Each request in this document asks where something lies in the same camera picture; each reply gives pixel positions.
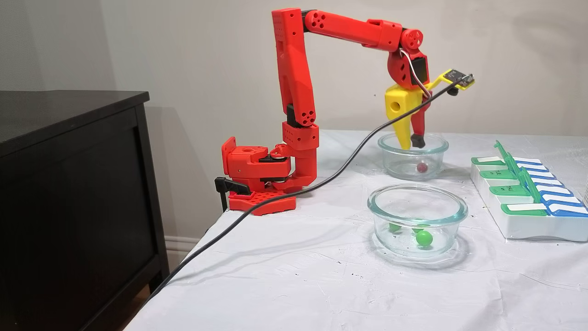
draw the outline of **black cable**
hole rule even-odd
[[[273,198],[269,198],[265,201],[262,201],[258,204],[256,204],[255,206],[247,209],[241,216],[239,216],[239,218],[237,218],[233,224],[231,224],[228,228],[225,229],[225,231],[221,232],[218,236],[214,237],[211,241],[207,242],[206,244],[204,244],[202,247],[200,247],[199,250],[195,251],[194,253],[192,253],[190,256],[188,256],[184,261],[182,261],[182,263],[180,263],[170,274],[168,277],[166,277],[166,279],[163,280],[163,282],[155,289],[155,291],[153,291],[153,293],[151,293],[151,295],[145,300],[145,302],[143,303],[143,305],[141,306],[141,308],[139,310],[141,310],[143,307],[145,307],[145,305],[147,304],[147,302],[149,302],[151,300],[151,298],[153,298],[154,296],[156,296],[161,289],[163,289],[170,280],[172,280],[172,278],[178,274],[178,272],[180,270],[182,270],[183,267],[185,267],[188,263],[190,263],[190,261],[192,261],[196,256],[200,255],[203,251],[207,250],[208,248],[210,248],[210,246],[214,245],[217,241],[219,241],[220,239],[222,239],[222,237],[226,236],[229,232],[231,232],[231,230],[233,230],[237,225],[239,225],[239,223],[241,223],[241,221],[243,219],[245,219],[245,217],[247,217],[251,212],[253,212],[254,210],[256,210],[257,208],[261,207],[261,206],[265,206],[268,203],[272,203],[274,201],[278,201],[281,199],[285,199],[285,198],[289,198],[289,197],[296,197],[299,196],[301,194],[305,194],[308,192],[312,192],[314,190],[316,190],[319,187],[323,187],[325,185],[327,185],[328,183],[330,183],[333,179],[337,178],[337,176],[339,176],[344,170],[345,168],[347,168],[347,166],[351,163],[351,161],[353,161],[353,159],[357,156],[357,154],[359,153],[359,151],[363,148],[363,146],[368,142],[368,140],[370,140],[376,133],[378,133],[379,131],[381,131],[382,129],[384,129],[385,127],[396,123],[398,121],[400,121],[401,119],[410,116],[414,113],[416,113],[419,109],[423,108],[425,105],[431,103],[433,100],[435,100],[436,98],[438,98],[440,95],[444,94],[445,92],[447,92],[448,90],[450,90],[451,88],[455,87],[455,85],[457,85],[459,82],[463,81],[464,79],[466,79],[467,77],[471,76],[471,74],[469,75],[465,75],[463,77],[461,77],[460,80],[450,84],[449,86],[447,86],[446,88],[442,89],[441,91],[439,91],[437,94],[433,95],[432,97],[428,98],[426,101],[424,101],[423,103],[421,103],[420,105],[418,105],[417,107],[413,108],[412,110],[396,117],[393,120],[390,120],[382,125],[380,125],[378,128],[376,128],[375,130],[373,130],[370,134],[367,135],[367,137],[365,137],[363,139],[363,141],[358,145],[358,147],[355,149],[355,151],[353,151],[353,153],[351,153],[351,156],[347,159],[347,161],[345,161],[345,163],[343,163],[343,166],[341,166],[341,168],[339,170],[337,170],[337,172],[335,172],[334,174],[332,174],[329,178],[321,181],[320,183],[318,183],[315,186],[311,186],[308,188],[305,188],[304,190],[298,191],[298,192],[294,192],[294,193],[288,193],[288,194],[284,194],[281,196],[276,196]]]

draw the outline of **mounting hole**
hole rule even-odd
[[[398,102],[393,102],[390,104],[390,108],[392,108],[392,111],[400,111],[400,104]]]

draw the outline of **baseboard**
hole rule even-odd
[[[165,236],[165,249],[168,251],[170,270],[180,264],[199,240],[200,238]]]

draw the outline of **wire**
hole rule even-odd
[[[265,201],[262,201],[258,204],[256,204],[255,206],[247,209],[241,216],[239,216],[239,218],[237,218],[229,227],[227,227],[223,232],[221,232],[218,236],[214,237],[211,241],[207,242],[206,244],[204,244],[202,247],[200,247],[200,249],[198,249],[197,251],[195,251],[194,253],[192,253],[190,256],[188,256],[187,258],[184,259],[184,261],[182,261],[182,263],[180,263],[170,274],[168,277],[166,277],[166,279],[164,279],[162,281],[162,283],[155,289],[155,291],[153,291],[153,293],[151,293],[151,295],[145,300],[145,302],[143,303],[143,305],[141,306],[141,308],[139,310],[141,310],[143,307],[145,307],[145,305],[147,304],[147,302],[149,302],[151,300],[151,298],[153,298],[154,296],[156,296],[161,289],[163,289],[170,280],[172,280],[172,278],[174,276],[176,276],[176,274],[178,274],[178,272],[180,270],[182,270],[182,268],[184,268],[188,263],[190,263],[190,261],[192,261],[196,256],[200,255],[203,251],[207,250],[208,248],[210,248],[210,246],[214,245],[217,241],[219,241],[220,239],[222,239],[222,237],[226,236],[229,232],[231,232],[231,230],[233,230],[237,225],[239,225],[239,223],[241,223],[241,221],[243,221],[245,219],[245,217],[247,217],[251,212],[253,212],[254,210],[256,210],[257,208],[261,207],[261,206],[265,206],[269,203],[272,203],[274,201],[278,201],[281,199],[286,199],[289,197],[296,197],[299,196],[301,194],[306,194],[309,192],[312,192],[320,187],[323,187],[325,185],[327,185],[328,183],[330,183],[333,179],[337,178],[337,176],[339,176],[344,170],[345,168],[347,168],[347,166],[351,163],[351,161],[353,161],[353,159],[357,156],[357,154],[359,153],[359,151],[363,148],[363,146],[368,142],[368,140],[370,140],[376,133],[378,133],[379,131],[381,131],[382,129],[384,129],[385,127],[394,124],[398,121],[400,121],[401,119],[410,116],[414,113],[416,113],[419,109],[423,108],[425,105],[427,105],[428,103],[432,102],[433,100],[435,100],[436,98],[438,98],[440,95],[442,95],[443,93],[447,92],[448,90],[450,90],[451,88],[455,87],[455,85],[457,85],[459,82],[463,81],[464,79],[470,77],[471,74],[469,75],[465,75],[463,77],[460,78],[460,80],[450,84],[449,86],[447,86],[446,88],[442,89],[441,91],[439,91],[437,94],[431,96],[430,98],[428,98],[427,100],[425,100],[423,103],[421,103],[420,105],[418,105],[417,107],[413,108],[412,110],[396,117],[393,120],[390,120],[382,125],[380,125],[378,128],[376,128],[375,130],[373,130],[372,132],[370,132],[370,134],[367,135],[367,137],[365,137],[363,139],[363,141],[358,145],[358,147],[355,149],[355,151],[353,151],[353,153],[351,153],[351,156],[347,159],[347,161],[345,161],[345,163],[343,163],[343,166],[341,166],[341,168],[339,170],[337,170],[334,174],[332,174],[329,178],[321,181],[320,183],[318,183],[317,185],[305,188],[304,190],[298,191],[298,192],[294,192],[294,193],[289,193],[289,194],[284,194],[281,196],[276,196],[273,198],[269,198]]]
[[[408,59],[408,64],[410,65],[410,70],[412,71],[412,77],[414,77],[415,81],[419,84],[420,89],[423,90],[423,92],[425,93],[425,97],[427,97],[427,99],[431,98],[431,92],[427,90],[425,85],[423,85],[423,82],[421,82],[419,77],[416,75],[415,68],[412,66],[412,60],[410,59],[410,55],[402,48],[399,49],[399,51],[400,53],[404,54]]]

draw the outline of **floor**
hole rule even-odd
[[[126,321],[124,321],[121,326],[116,329],[116,331],[123,331],[124,328],[129,324],[129,322],[133,319],[133,317],[135,316],[135,314],[139,311],[139,308],[141,307],[141,305],[143,304],[143,302],[149,297],[149,286],[145,286],[143,287],[143,289],[141,290],[141,292],[139,292],[139,294],[137,294],[137,296],[135,296],[135,298],[133,299],[133,301],[131,302],[131,305],[129,307],[129,317],[126,319]]]

